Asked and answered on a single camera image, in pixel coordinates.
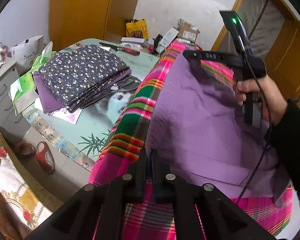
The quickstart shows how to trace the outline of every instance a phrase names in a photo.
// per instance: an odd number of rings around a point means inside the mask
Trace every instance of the drawer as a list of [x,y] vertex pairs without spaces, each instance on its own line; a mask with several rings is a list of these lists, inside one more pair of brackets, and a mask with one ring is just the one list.
[[10,85],[19,78],[18,72],[15,67],[12,67],[3,78],[0,79],[0,102],[8,94]]
[[0,102],[0,125],[3,125],[12,110],[13,104],[11,98],[7,94]]
[[0,132],[9,145],[17,145],[29,130],[30,124],[22,114],[16,116],[12,110],[7,120],[0,126]]

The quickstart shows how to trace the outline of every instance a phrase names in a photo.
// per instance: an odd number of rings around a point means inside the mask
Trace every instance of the red knife handle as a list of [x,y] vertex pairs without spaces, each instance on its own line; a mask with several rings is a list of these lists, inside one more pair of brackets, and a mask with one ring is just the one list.
[[134,49],[128,49],[128,48],[122,48],[121,47],[121,48],[119,48],[119,50],[122,50],[126,53],[129,53],[129,54],[133,55],[133,56],[139,56],[140,55],[140,51],[137,51],[137,50],[134,50]]

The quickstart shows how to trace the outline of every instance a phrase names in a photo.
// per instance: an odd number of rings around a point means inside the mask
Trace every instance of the white shopping bag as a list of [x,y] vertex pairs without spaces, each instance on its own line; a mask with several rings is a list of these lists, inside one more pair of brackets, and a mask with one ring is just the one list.
[[43,49],[43,35],[32,37],[10,48],[12,58],[17,61],[17,71],[20,75],[31,69],[35,59],[41,55]]

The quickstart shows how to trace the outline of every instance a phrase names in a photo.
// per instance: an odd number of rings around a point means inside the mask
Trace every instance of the black cable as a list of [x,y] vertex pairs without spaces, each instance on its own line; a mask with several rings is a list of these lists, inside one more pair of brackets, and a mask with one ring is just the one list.
[[264,157],[265,154],[266,154],[266,150],[267,150],[267,147],[268,147],[268,144],[269,144],[269,141],[270,141],[270,134],[271,134],[271,130],[272,130],[271,115],[270,115],[270,110],[269,110],[268,100],[267,100],[267,98],[266,98],[266,95],[265,95],[265,93],[264,93],[262,87],[260,86],[260,83],[259,83],[259,81],[258,81],[256,75],[254,74],[254,72],[253,72],[253,70],[252,70],[252,68],[251,68],[251,66],[250,66],[250,63],[249,63],[248,58],[247,58],[247,53],[246,53],[245,51],[243,51],[243,52],[242,52],[242,55],[243,55],[243,57],[244,57],[244,60],[245,60],[246,64],[248,65],[248,67],[249,67],[249,69],[250,69],[250,71],[251,71],[251,73],[252,73],[252,75],[253,75],[253,78],[254,78],[254,80],[256,81],[256,83],[257,83],[257,85],[258,85],[258,87],[259,87],[259,89],[260,89],[260,92],[261,92],[261,94],[262,94],[262,96],[263,96],[263,98],[264,98],[264,101],[265,101],[265,103],[266,103],[266,108],[267,108],[267,110],[268,110],[268,115],[269,115],[269,128],[268,128],[268,131],[267,131],[267,133],[266,133],[266,135],[267,135],[267,137],[266,137],[266,145],[264,146],[263,152],[262,152],[262,154],[261,154],[261,157],[260,157],[260,159],[259,159],[259,161],[258,161],[257,166],[254,168],[254,170],[253,170],[253,172],[252,172],[252,174],[251,174],[251,176],[250,176],[250,178],[249,178],[247,184],[244,186],[244,188],[243,188],[243,190],[242,190],[240,196],[238,197],[238,200],[237,200],[237,202],[236,202],[237,205],[238,205],[240,199],[242,198],[243,194],[244,194],[245,191],[247,190],[247,188],[248,188],[250,182],[252,181],[253,176],[256,174],[256,172],[257,172],[257,170],[258,170],[258,168],[259,168],[259,166],[260,166],[260,164],[261,164],[261,162],[262,162],[263,157]]

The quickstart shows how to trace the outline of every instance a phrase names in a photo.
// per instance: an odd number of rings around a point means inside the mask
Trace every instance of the folded floral fabric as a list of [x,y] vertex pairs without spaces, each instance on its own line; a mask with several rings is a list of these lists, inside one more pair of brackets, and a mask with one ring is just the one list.
[[127,69],[116,55],[91,44],[56,53],[39,72],[46,86],[72,113]]

